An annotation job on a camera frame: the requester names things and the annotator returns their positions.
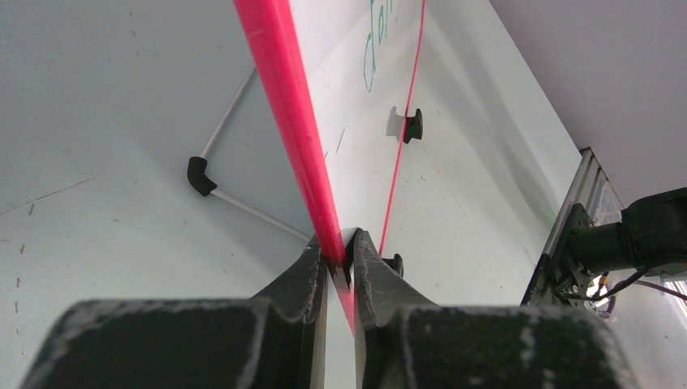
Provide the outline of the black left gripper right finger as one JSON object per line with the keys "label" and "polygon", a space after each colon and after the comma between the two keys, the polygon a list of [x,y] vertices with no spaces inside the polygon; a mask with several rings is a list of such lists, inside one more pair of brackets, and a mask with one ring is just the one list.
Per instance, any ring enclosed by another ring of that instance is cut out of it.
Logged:
{"label": "black left gripper right finger", "polygon": [[611,329],[568,306],[440,306],[349,243],[359,388],[636,388]]}

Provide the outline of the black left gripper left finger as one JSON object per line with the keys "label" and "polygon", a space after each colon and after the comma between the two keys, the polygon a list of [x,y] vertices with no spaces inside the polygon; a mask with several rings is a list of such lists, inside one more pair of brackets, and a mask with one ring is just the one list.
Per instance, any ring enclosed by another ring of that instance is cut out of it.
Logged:
{"label": "black left gripper left finger", "polygon": [[321,388],[327,266],[312,238],[247,299],[86,300],[50,329],[24,388]]}

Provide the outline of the red framed whiteboard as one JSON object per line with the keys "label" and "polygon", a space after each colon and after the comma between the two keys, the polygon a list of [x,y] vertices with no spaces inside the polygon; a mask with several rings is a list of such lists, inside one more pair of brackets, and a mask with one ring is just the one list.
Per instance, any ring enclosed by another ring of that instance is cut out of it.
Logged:
{"label": "red framed whiteboard", "polygon": [[425,18],[422,1],[234,4],[325,257],[384,245]]}

